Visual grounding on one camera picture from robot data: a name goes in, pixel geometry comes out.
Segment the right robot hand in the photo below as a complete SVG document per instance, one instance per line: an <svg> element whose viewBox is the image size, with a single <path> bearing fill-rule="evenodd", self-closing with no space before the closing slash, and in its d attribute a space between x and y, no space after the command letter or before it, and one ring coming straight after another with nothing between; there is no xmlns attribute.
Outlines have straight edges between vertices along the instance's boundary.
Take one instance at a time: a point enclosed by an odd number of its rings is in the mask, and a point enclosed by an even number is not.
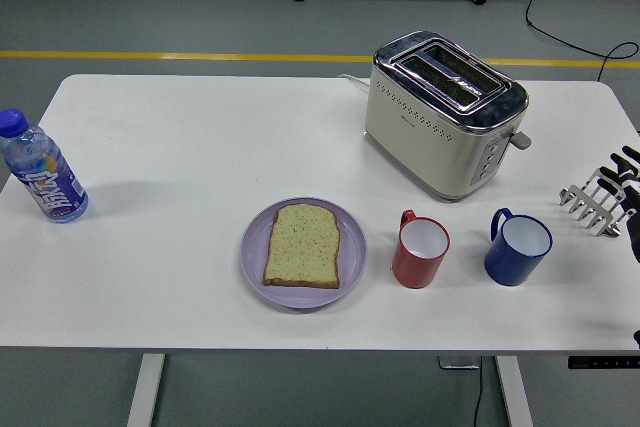
<svg viewBox="0 0 640 427"><path fill-rule="evenodd" d="M639 152L624 145L622 153L610 155L617 171L601 167L597 183L617 198L626 219L631 250L636 261L639 261Z"/></svg>

